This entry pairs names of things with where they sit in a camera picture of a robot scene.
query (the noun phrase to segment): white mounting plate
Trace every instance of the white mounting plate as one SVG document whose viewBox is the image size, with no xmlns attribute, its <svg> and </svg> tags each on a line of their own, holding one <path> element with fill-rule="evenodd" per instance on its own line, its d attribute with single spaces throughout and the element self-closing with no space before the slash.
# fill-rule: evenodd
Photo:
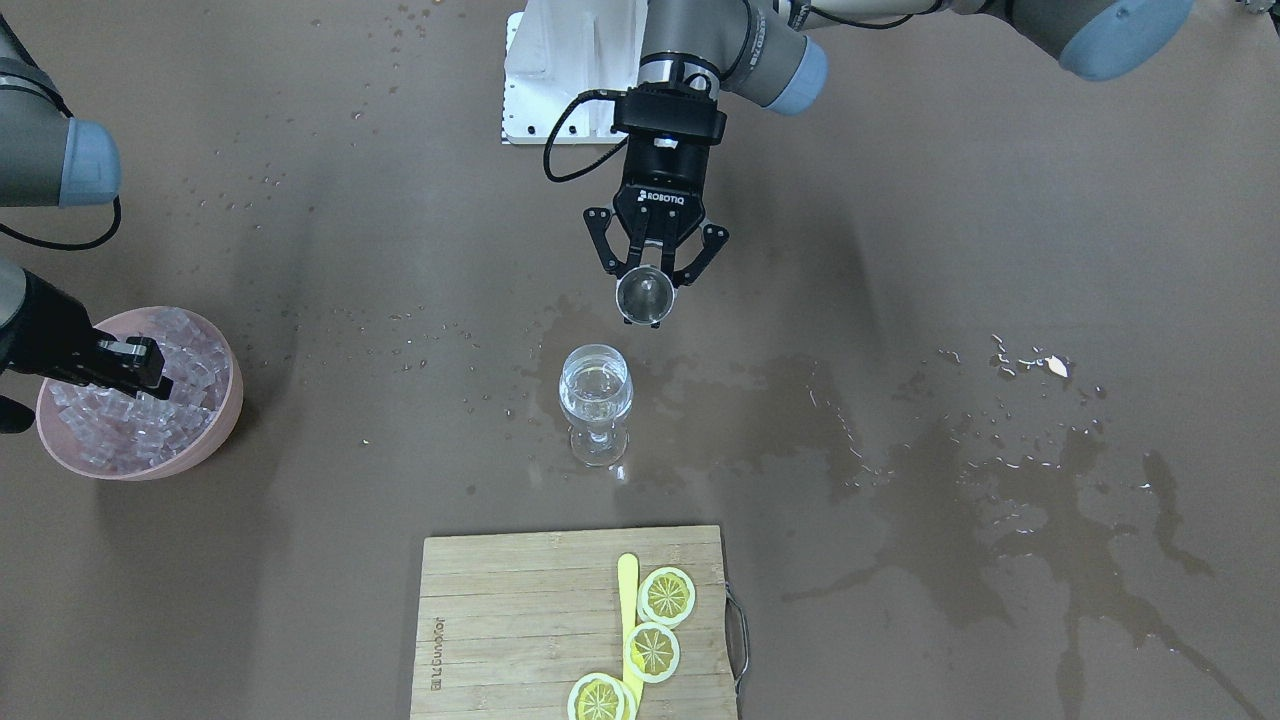
<svg viewBox="0 0 1280 720">
<path fill-rule="evenodd" d="M 529 0 L 507 19 L 502 141 L 541 145 L 582 91 L 636 83 L 649 4 L 645 0 Z M 557 145 L 614 145 L 613 106 L 573 110 Z"/>
</svg>

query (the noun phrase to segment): cutting board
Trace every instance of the cutting board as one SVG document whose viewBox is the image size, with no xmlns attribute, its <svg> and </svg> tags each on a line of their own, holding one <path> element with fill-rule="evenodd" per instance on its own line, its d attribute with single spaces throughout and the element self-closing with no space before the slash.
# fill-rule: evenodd
<svg viewBox="0 0 1280 720">
<path fill-rule="evenodd" d="M 623 552 L 640 560 L 641 580 L 675 565 L 698 588 L 676 628 L 680 669 L 645 685 L 637 720 L 737 720 L 713 525 L 428 538 L 410 716 L 564 720 L 579 678 L 621 678 Z"/>
</svg>

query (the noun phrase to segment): pink bowl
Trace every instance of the pink bowl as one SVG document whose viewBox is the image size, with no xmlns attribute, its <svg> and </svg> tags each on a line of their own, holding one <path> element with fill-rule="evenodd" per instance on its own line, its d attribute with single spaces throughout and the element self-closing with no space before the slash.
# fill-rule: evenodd
<svg viewBox="0 0 1280 720">
<path fill-rule="evenodd" d="M 119 338 L 131 334 L 146 336 L 154 332 L 154 325 L 147 318 L 160 310 L 165 310 L 165 307 L 138 307 L 137 310 L 120 313 L 114 318 L 108 318 L 99 323 L 97 328 Z M 191 443 L 191 447 L 155 468 L 148 468 L 138 473 L 102 473 L 100 469 L 81 460 L 79 441 L 76 439 L 70 428 L 58 416 L 58 404 L 54 402 L 54 396 L 49 391 L 51 380 L 45 380 L 40 386 L 40 397 L 36 400 L 36 429 L 40 433 L 40 442 L 45 445 L 45 450 L 63 468 L 86 478 L 100 480 L 154 480 L 168 478 L 198 465 L 212 455 L 227 441 L 228 436 L 232 434 L 232 429 L 239 419 L 241 407 L 244 404 L 244 378 L 241 375 L 239 363 L 236 360 L 236 355 L 232 354 L 227 338 L 223 337 L 223 333 L 212 323 L 191 310 L 184 310 L 184 313 L 209 337 L 221 343 L 227 350 L 227 357 L 230 359 L 232 365 L 232 377 L 227 386 L 227 396 L 223 398 L 223 404 L 214 411 L 214 418 L 210 420 L 209 427 L 205 428 L 205 432 Z"/>
</svg>

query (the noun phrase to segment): robotiq logo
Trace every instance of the robotiq logo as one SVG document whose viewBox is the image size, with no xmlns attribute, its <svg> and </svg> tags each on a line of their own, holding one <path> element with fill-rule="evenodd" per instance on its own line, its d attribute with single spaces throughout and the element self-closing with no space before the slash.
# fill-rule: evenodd
<svg viewBox="0 0 1280 720">
<path fill-rule="evenodd" d="M 663 192 L 649 192 L 646 190 L 640 191 L 640 202 L 645 200 L 653 200 L 654 202 L 671 202 L 672 205 L 684 205 L 685 199 L 680 195 L 666 195 Z"/>
</svg>

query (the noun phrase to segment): lemon slice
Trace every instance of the lemon slice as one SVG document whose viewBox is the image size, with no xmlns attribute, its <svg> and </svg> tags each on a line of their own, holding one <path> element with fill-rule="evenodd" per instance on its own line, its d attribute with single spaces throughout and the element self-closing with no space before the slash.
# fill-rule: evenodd
<svg viewBox="0 0 1280 720">
<path fill-rule="evenodd" d="M 627 700 L 627 710 L 622 714 L 622 720 L 636 720 L 636 714 L 640 712 L 640 701 L 636 700 L 636 694 L 631 692 L 622 680 L 617 680 L 618 688 L 622 689 L 623 697 Z"/>
<path fill-rule="evenodd" d="M 640 583 L 636 611 L 650 623 L 668 628 L 685 621 L 694 611 L 694 580 L 680 568 L 659 568 Z"/>
<path fill-rule="evenodd" d="M 680 665 L 680 641 L 660 623 L 641 623 L 627 635 L 626 661 L 641 680 L 660 683 Z"/>
<path fill-rule="evenodd" d="M 604 673 L 582 675 L 568 693 L 568 720 L 628 720 L 626 688 Z"/>
</svg>

